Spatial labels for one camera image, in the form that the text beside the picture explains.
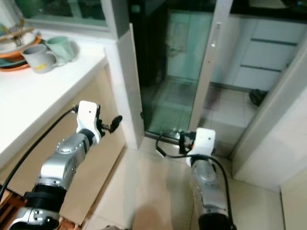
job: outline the kitchen counter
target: kitchen counter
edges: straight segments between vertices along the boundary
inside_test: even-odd
[[[74,62],[51,72],[0,72],[0,169],[107,64],[104,47],[78,43]]]

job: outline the tiled floor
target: tiled floor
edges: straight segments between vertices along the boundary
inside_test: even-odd
[[[153,133],[187,131],[196,84],[166,80],[160,87],[141,88],[145,130]],[[217,133],[216,154],[227,157],[252,120],[257,107],[247,92],[209,88],[200,127]]]
[[[167,143],[161,143],[161,147],[170,154],[178,150]],[[221,163],[230,172],[230,162],[222,159]],[[154,140],[144,138],[138,151],[126,150],[83,229],[101,230],[106,225],[116,225],[133,230],[197,230],[189,174],[190,168],[183,160],[162,159],[154,151]],[[238,230],[284,229],[278,193],[229,180]]]

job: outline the door frame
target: door frame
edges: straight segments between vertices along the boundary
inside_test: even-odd
[[[214,8],[211,28],[207,39],[207,45],[201,65],[200,77],[198,80],[192,113],[190,116],[190,131],[196,131],[199,120],[201,118],[202,108],[214,69],[216,53],[221,44],[223,32],[225,31],[227,19],[230,15],[232,3],[233,0],[217,0]]]

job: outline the silver robot arm segment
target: silver robot arm segment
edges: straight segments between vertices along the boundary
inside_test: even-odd
[[[102,129],[114,132],[122,120],[116,117],[107,126],[99,120],[100,106],[80,101],[76,133],[63,139],[43,164],[32,192],[25,193],[25,207],[19,209],[9,230],[53,230],[58,227],[59,210],[78,166],[92,145],[105,135]]]

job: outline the plate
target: plate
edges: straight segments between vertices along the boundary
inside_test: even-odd
[[[17,47],[15,42],[13,42],[12,40],[6,40],[5,42],[0,42],[0,54],[7,54],[13,51],[21,50],[22,48],[34,42],[35,39],[36,36],[33,33],[25,33],[22,36],[23,45],[21,46]]]
[[[26,60],[11,62],[11,61],[6,61],[4,59],[0,59],[0,67],[16,66],[16,65],[22,64],[24,62],[26,62]]]
[[[28,67],[29,67],[29,64],[26,63],[26,64],[24,64],[22,66],[17,66],[17,67],[14,67],[14,68],[0,68],[0,71],[1,72],[11,72],[11,71],[25,69],[25,68],[28,68]]]

